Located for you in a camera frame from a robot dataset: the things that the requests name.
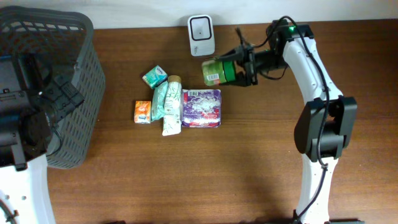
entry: orange box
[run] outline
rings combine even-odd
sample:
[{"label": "orange box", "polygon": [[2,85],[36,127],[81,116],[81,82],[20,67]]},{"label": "orange box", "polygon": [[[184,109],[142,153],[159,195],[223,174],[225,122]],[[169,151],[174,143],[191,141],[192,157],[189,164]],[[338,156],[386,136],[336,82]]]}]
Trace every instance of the orange box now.
[{"label": "orange box", "polygon": [[150,124],[150,101],[136,101],[134,122],[137,124]]}]

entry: purple soap bar package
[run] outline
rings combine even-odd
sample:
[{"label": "purple soap bar package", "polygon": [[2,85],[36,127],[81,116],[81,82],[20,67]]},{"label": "purple soap bar package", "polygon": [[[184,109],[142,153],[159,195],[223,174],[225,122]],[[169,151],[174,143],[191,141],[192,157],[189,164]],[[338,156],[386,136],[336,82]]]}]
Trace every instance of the purple soap bar package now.
[{"label": "purple soap bar package", "polygon": [[183,90],[182,126],[216,128],[221,124],[221,90]]}]

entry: white barcode scanner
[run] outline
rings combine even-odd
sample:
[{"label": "white barcode scanner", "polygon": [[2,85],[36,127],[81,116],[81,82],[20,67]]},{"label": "white barcode scanner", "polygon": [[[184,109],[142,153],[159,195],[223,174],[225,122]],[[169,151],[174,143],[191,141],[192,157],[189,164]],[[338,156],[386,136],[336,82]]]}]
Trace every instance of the white barcode scanner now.
[{"label": "white barcode scanner", "polygon": [[208,15],[188,19],[189,43],[193,56],[211,55],[215,51],[213,21]]}]

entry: green cylindrical container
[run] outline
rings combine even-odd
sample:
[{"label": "green cylindrical container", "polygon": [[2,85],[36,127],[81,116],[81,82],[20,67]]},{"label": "green cylindrical container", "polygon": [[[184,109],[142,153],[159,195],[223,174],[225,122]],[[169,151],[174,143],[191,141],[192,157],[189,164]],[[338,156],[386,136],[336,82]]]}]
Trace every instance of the green cylindrical container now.
[{"label": "green cylindrical container", "polygon": [[235,81],[234,62],[220,62],[217,60],[207,60],[201,65],[205,84],[208,86],[219,85]]}]

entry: wooden table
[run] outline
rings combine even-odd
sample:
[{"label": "wooden table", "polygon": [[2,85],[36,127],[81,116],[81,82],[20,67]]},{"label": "wooden table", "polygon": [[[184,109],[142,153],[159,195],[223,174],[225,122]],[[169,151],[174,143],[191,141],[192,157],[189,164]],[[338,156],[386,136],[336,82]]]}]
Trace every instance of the wooden table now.
[{"label": "wooden table", "polygon": [[[398,21],[312,22],[337,87],[358,102],[351,144],[333,176],[331,218],[398,220]],[[264,40],[267,24],[244,25]],[[216,26],[216,53],[238,45],[235,26]],[[106,91],[85,163],[49,169],[57,223],[237,223],[289,218],[302,161],[293,130],[303,99],[290,70],[277,82],[222,86],[222,125],[162,136],[162,122],[134,124],[136,100],[153,91],[140,75],[160,65],[186,89],[203,89],[202,58],[186,27],[96,30]],[[271,75],[278,76],[282,71]]]}]

